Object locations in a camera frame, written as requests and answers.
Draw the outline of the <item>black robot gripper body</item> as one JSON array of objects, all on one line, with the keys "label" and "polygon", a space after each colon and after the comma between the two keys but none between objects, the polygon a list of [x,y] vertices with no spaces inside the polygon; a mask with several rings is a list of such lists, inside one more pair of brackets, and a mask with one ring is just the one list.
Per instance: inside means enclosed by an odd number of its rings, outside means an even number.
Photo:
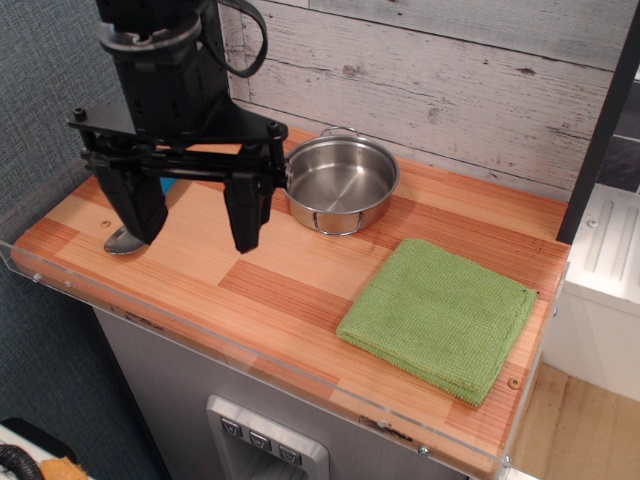
[{"label": "black robot gripper body", "polygon": [[[81,133],[85,159],[146,176],[224,182],[236,172],[288,183],[285,125],[251,113],[228,97],[209,116],[213,88],[205,84],[214,66],[199,42],[201,27],[119,31],[101,27],[98,38],[114,62],[125,101],[76,108],[70,127]],[[252,75],[263,61],[229,75]]]}]

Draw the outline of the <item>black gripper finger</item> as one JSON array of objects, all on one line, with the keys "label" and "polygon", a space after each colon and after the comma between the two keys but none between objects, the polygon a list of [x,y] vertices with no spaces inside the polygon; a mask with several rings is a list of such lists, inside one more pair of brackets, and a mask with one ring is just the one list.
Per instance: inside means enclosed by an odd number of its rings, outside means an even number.
[{"label": "black gripper finger", "polygon": [[273,180],[256,172],[236,172],[224,180],[224,185],[235,247],[244,254],[258,247],[261,227],[269,221]]},{"label": "black gripper finger", "polygon": [[133,170],[93,166],[94,175],[130,234],[150,245],[168,217],[166,197],[158,177]]}]

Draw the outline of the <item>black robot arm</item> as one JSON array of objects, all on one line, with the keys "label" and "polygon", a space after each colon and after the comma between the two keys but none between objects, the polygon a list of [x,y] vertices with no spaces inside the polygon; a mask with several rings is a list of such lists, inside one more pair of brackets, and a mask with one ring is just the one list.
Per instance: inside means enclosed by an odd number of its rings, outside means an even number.
[{"label": "black robot arm", "polygon": [[128,232],[152,243],[168,216],[165,178],[220,182],[235,246],[255,249],[288,183],[287,127],[236,105],[217,1],[102,1],[97,34],[121,105],[78,108],[69,125]]}]

